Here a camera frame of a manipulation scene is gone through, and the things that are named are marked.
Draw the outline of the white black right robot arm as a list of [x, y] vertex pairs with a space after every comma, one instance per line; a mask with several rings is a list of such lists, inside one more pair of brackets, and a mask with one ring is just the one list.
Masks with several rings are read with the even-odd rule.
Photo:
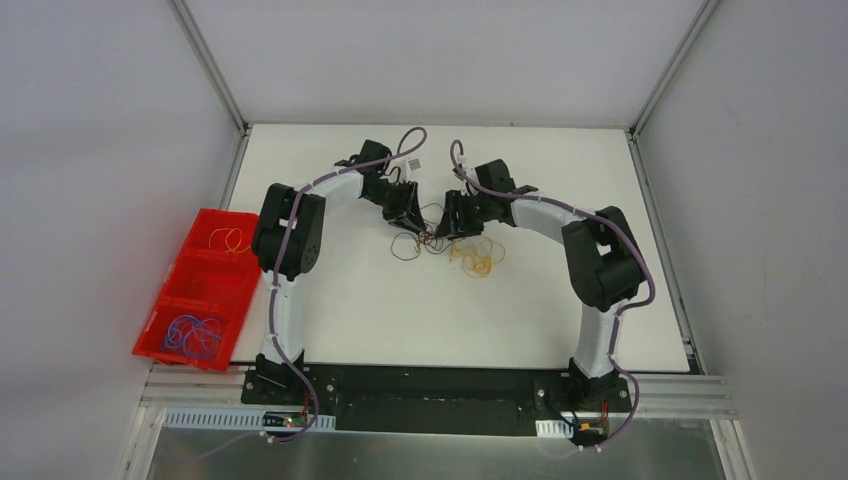
[[569, 400], [583, 410], [607, 397], [619, 374], [614, 360], [621, 314], [642, 284], [653, 282], [623, 212], [614, 206], [585, 211], [517, 186], [501, 159], [469, 176], [454, 169], [465, 187], [445, 193], [436, 237], [479, 235], [491, 221], [541, 234], [565, 253], [572, 289], [581, 302], [577, 348], [568, 364]]

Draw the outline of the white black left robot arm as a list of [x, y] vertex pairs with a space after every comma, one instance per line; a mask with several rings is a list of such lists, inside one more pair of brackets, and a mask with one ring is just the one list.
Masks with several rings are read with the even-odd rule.
[[399, 145], [391, 150], [367, 140], [359, 153], [299, 189], [280, 183], [268, 188], [251, 246], [270, 293], [256, 374], [279, 403], [293, 404], [304, 394], [306, 382], [298, 364], [304, 353], [301, 290], [304, 275], [321, 253], [326, 215], [365, 199], [380, 207], [389, 225], [412, 235], [425, 232], [417, 183], [390, 177], [417, 149]]

